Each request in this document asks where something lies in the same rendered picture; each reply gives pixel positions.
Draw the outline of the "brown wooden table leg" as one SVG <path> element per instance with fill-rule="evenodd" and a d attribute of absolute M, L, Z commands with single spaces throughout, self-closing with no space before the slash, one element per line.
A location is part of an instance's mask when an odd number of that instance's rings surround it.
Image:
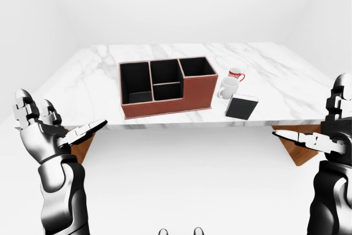
<path fill-rule="evenodd" d="M 86 139 L 82 143 L 71 146 L 71 154 L 76 156 L 76 159 L 79 164 L 83 163 L 83 160 L 90 148 L 90 145 L 93 141 L 94 136 L 95 136 L 95 133 L 93 133 L 88 139 Z"/>
<path fill-rule="evenodd" d="M 321 126 L 318 124 L 307 124 L 307 125 L 274 125 L 273 130 L 292 130 L 299 133 L 307 132 L 321 132 Z M 282 144 L 287 150 L 288 154 L 297 166 L 303 165 L 308 160 L 312 159 L 318 154 L 318 151 L 307 149 L 295 145 L 292 141 L 281 139 Z"/>

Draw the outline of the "black book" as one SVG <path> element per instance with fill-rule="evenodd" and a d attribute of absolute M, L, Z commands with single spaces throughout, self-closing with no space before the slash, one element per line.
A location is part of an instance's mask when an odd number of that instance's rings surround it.
<path fill-rule="evenodd" d="M 233 94 L 225 111 L 225 116 L 248 120 L 258 102 L 257 97 Z"/>

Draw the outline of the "plain white mug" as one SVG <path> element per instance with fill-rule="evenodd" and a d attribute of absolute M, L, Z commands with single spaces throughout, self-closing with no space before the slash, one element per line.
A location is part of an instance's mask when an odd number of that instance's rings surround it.
<path fill-rule="evenodd" d="M 217 96 L 221 99 L 229 100 L 239 87 L 239 80 L 232 76 L 225 77 L 221 82 Z"/>

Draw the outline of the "red-brown desk caddy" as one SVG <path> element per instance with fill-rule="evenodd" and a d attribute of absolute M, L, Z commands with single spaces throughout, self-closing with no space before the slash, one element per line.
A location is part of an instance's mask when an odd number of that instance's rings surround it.
<path fill-rule="evenodd" d="M 120 63 L 121 107 L 126 119 L 209 109 L 217 79 L 206 57 Z"/>

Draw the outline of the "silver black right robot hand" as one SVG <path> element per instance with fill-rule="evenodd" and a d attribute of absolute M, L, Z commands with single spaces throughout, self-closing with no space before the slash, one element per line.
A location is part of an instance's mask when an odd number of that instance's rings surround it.
<path fill-rule="evenodd" d="M 339 75 L 326 101 L 328 115 L 321 123 L 321 132 L 299 133 L 277 129 L 273 135 L 295 145 L 326 154 L 330 161 L 352 165 L 352 75 Z"/>

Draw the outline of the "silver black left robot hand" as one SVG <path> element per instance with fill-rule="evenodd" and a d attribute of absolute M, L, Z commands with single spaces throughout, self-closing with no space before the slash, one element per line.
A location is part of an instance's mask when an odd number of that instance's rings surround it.
<path fill-rule="evenodd" d="M 16 91 L 14 115 L 20 123 L 20 136 L 28 153 L 40 164 L 70 154 L 71 146 L 81 144 L 107 124 L 102 119 L 69 131 L 61 125 L 61 116 L 50 101 L 43 99 L 41 109 L 40 113 L 26 90 Z"/>

